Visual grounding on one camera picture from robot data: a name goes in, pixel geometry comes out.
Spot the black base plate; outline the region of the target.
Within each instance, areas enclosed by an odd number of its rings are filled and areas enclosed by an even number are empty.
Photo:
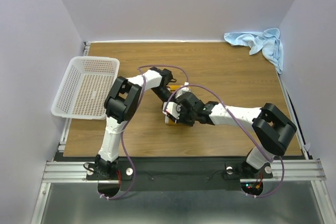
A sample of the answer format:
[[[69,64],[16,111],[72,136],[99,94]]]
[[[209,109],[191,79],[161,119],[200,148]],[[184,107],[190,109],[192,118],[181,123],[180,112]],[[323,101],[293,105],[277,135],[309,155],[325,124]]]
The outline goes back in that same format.
[[[83,162],[87,175],[97,179],[117,180],[100,183],[100,191],[182,191],[182,190],[251,190],[272,178],[269,163],[256,173],[243,170],[242,157],[121,157],[117,175],[107,179],[95,172],[95,164]]]

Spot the light blue towel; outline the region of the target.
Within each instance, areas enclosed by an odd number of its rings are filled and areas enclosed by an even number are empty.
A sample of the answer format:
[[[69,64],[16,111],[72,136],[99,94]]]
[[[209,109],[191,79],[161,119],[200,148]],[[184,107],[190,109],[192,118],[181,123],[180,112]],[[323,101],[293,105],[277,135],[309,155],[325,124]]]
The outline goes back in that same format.
[[[231,32],[224,34],[224,40],[231,46],[249,47],[250,55],[262,52],[262,55],[274,65],[278,74],[284,69],[283,44],[278,28],[264,31]]]

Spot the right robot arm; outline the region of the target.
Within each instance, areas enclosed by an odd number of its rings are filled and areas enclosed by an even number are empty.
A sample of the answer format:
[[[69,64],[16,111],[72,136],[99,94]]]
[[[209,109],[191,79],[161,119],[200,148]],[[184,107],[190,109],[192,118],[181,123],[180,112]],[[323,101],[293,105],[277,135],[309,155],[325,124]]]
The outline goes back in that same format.
[[[253,177],[275,156],[283,156],[296,134],[297,127],[272,103],[261,108],[223,106],[219,102],[203,103],[192,92],[185,92],[174,99],[177,104],[177,123],[194,125],[238,126],[247,132],[253,130],[260,141],[242,163],[244,175]]]

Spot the aluminium frame rail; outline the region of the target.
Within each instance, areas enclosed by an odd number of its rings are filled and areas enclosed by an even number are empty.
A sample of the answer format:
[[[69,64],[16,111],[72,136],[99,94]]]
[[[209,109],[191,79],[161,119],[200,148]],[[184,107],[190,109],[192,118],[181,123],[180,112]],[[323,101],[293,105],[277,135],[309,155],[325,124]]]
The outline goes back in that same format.
[[[324,181],[326,175],[320,160],[279,160],[270,164],[272,178],[263,176],[265,182],[279,181],[282,168],[285,182]],[[43,183],[116,183],[117,180],[97,179],[87,175],[83,162],[48,162],[45,165]]]

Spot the white plastic basket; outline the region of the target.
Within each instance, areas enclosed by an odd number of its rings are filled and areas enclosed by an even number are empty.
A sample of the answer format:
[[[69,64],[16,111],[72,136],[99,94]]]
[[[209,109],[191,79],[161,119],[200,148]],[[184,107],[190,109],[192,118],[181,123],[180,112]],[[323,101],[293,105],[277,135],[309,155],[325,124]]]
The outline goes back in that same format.
[[[54,116],[104,120],[104,101],[117,78],[116,58],[77,56],[70,60],[51,106]]]

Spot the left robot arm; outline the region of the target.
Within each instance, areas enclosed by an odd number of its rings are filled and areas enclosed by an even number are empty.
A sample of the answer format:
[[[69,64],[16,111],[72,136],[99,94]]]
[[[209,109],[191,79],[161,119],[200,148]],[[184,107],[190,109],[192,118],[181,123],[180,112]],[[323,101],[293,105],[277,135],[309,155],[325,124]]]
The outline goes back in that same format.
[[[170,96],[167,85],[173,82],[168,69],[151,67],[135,77],[117,77],[104,102],[106,128],[100,150],[94,159],[94,170],[106,179],[117,175],[121,136],[135,115],[145,91],[152,90],[161,101]]]

